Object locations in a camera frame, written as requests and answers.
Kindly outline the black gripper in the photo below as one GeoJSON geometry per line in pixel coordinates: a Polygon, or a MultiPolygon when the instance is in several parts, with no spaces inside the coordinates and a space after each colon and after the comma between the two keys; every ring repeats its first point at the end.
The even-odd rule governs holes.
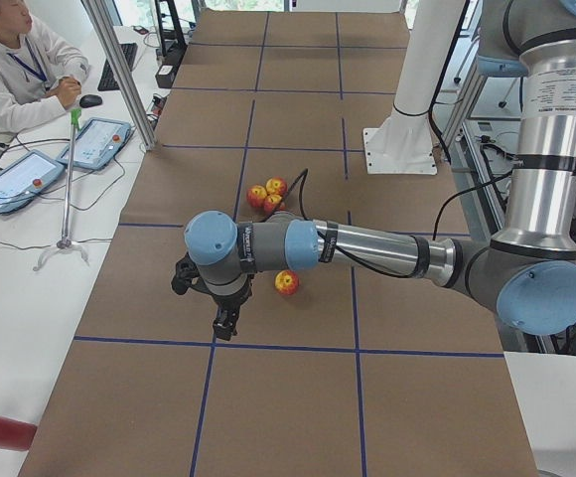
{"type": "Polygon", "coordinates": [[[227,290],[224,286],[212,288],[212,297],[217,306],[217,316],[213,323],[217,339],[230,341],[237,335],[239,307],[252,296],[252,284],[243,283],[236,291],[227,290]]]}

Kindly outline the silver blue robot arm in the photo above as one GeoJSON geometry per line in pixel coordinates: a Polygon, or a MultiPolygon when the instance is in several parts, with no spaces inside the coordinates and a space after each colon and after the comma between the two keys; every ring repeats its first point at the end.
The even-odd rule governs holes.
{"type": "Polygon", "coordinates": [[[576,1],[488,1],[481,59],[519,62],[526,87],[516,164],[502,228],[488,243],[422,237],[308,220],[285,212],[258,223],[201,213],[184,231],[173,290],[209,295],[214,331],[236,332],[262,271],[347,260],[394,278],[426,278],[531,335],[576,324],[576,1]]]}

